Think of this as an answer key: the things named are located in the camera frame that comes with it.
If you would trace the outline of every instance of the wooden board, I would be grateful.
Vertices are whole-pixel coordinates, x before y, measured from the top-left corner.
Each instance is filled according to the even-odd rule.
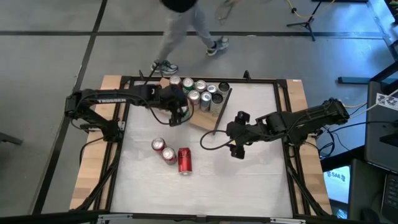
[[[114,90],[120,86],[120,75],[106,75],[104,76],[101,90]],[[96,105],[95,111],[103,116],[105,119],[112,119],[115,104]],[[120,107],[119,118],[123,116],[124,104]],[[91,132],[87,137],[87,142],[98,139],[102,136],[101,131]],[[70,209],[77,208],[87,196],[94,189],[100,179],[101,168],[104,161],[106,142],[98,141],[86,146],[83,159],[81,161],[80,170],[77,176],[75,190],[73,191],[72,200],[70,202]],[[112,146],[111,158],[113,159],[116,144]],[[105,208],[105,201],[108,195],[109,181],[104,186],[103,195],[101,198],[100,208]]]
[[[165,88],[169,85],[169,80],[166,78],[161,78],[159,83],[162,86],[162,88]],[[222,116],[221,113],[219,116],[213,116],[213,115],[211,115],[211,113],[205,113],[201,110],[195,110],[192,118],[189,120],[189,123],[211,131],[211,130],[216,129],[217,121],[220,116]]]
[[[308,108],[301,80],[287,80],[287,89],[289,91],[290,105],[293,112]],[[314,138],[308,138],[307,141],[316,145]],[[300,157],[307,189],[321,205],[322,209],[331,214],[329,197],[326,191],[325,181],[323,180],[323,171],[318,150],[311,145],[304,144],[300,147]],[[295,185],[295,191],[298,211],[300,214],[304,214],[302,197],[297,185]]]
[[[120,80],[121,76],[106,75],[104,76],[101,89],[117,89],[119,88]],[[292,111],[306,109],[308,107],[307,100],[304,95],[304,89],[301,80],[287,80],[287,86],[289,90],[289,98]],[[281,102],[284,102],[283,92],[281,88],[279,95],[281,97]],[[101,116],[104,116],[107,119],[111,119],[113,116],[114,105],[98,105],[95,111]],[[88,136],[88,141],[99,137],[101,137],[100,132],[90,133]],[[307,141],[315,144],[315,140],[313,140],[312,138],[308,139]],[[106,142],[100,141],[86,148],[77,177],[75,191],[73,193],[70,208],[75,208],[79,206],[98,183],[101,166],[104,159],[105,147]],[[307,188],[314,196],[315,200],[322,206],[322,208],[326,212],[331,214],[331,207],[328,199],[328,194],[326,192],[325,181],[323,180],[323,172],[317,150],[313,146],[303,145],[300,148],[300,156],[302,161],[305,184]],[[106,192],[107,186],[104,189],[100,208],[104,208],[103,202],[106,200]],[[298,188],[296,188],[296,197],[299,213],[303,214],[302,199]]]

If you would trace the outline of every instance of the person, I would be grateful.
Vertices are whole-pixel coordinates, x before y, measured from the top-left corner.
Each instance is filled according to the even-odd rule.
[[[207,46],[206,54],[214,56],[218,51],[224,50],[229,45],[229,39],[220,37],[212,40],[206,23],[205,13],[197,0],[160,0],[169,10],[167,28],[160,44],[159,53],[151,65],[155,73],[172,75],[178,71],[178,66],[170,63],[167,56],[180,44],[186,36],[189,25],[196,30],[200,40]]]

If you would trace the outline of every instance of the silver can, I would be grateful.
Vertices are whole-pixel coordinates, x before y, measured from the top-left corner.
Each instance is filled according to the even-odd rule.
[[[200,97],[200,109],[203,112],[210,111],[211,94],[209,92],[203,92]]]
[[[161,154],[163,149],[165,149],[167,147],[166,142],[162,138],[155,138],[152,141],[151,146],[152,146],[152,149],[159,154]]]
[[[193,110],[194,111],[199,110],[199,107],[200,107],[200,93],[198,91],[196,91],[196,90],[192,90],[191,92],[189,92],[188,98],[190,99],[190,101],[192,101]]]
[[[224,99],[228,95],[229,89],[230,89],[229,84],[226,82],[218,84],[218,93],[221,94]]]
[[[191,117],[191,111],[189,111],[188,106],[182,106],[181,107],[182,114],[184,114],[184,117],[181,119],[181,121],[186,121]]]
[[[188,95],[190,91],[192,91],[195,87],[195,82],[191,78],[184,78],[182,81],[182,91],[184,92],[185,96]]]
[[[210,113],[212,116],[220,115],[221,109],[223,108],[223,96],[219,93],[216,93],[211,98],[210,103]]]
[[[199,80],[195,83],[195,90],[198,91],[199,93],[203,93],[206,91],[207,84],[203,80]]]
[[[163,149],[162,158],[168,165],[173,165],[177,162],[177,155],[174,149],[170,147]]]
[[[207,86],[207,92],[211,93],[211,95],[214,95],[217,93],[217,86],[215,85],[208,85]]]
[[[170,85],[177,85],[180,89],[182,89],[181,78],[176,75],[170,77],[169,83]]]

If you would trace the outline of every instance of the white table surface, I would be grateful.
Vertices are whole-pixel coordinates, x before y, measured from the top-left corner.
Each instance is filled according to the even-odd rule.
[[[218,129],[225,130],[238,111],[255,119],[276,111],[271,84],[230,83],[231,96]],[[160,120],[168,118],[157,113]],[[245,159],[230,156],[228,147],[206,151],[199,145],[206,131],[182,124],[159,124],[149,110],[132,106],[126,124],[116,178],[112,212],[292,217],[282,142],[256,142],[245,146]],[[178,152],[189,147],[193,173],[181,176],[177,164],[167,165],[150,147],[156,137]],[[229,140],[223,133],[209,135],[208,147]]]

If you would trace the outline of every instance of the tripod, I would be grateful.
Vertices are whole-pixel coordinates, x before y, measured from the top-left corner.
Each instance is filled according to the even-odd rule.
[[[312,29],[311,29],[311,22],[313,21],[313,15],[315,15],[315,13],[317,12],[319,6],[321,5],[321,1],[317,4],[317,7],[315,8],[315,10],[312,12],[310,18],[305,21],[305,22],[298,22],[298,23],[294,23],[294,24],[287,24],[287,27],[291,27],[291,26],[302,26],[304,28],[306,28],[307,30],[310,31],[311,37],[312,37],[312,41],[315,41],[315,36],[313,35]]]

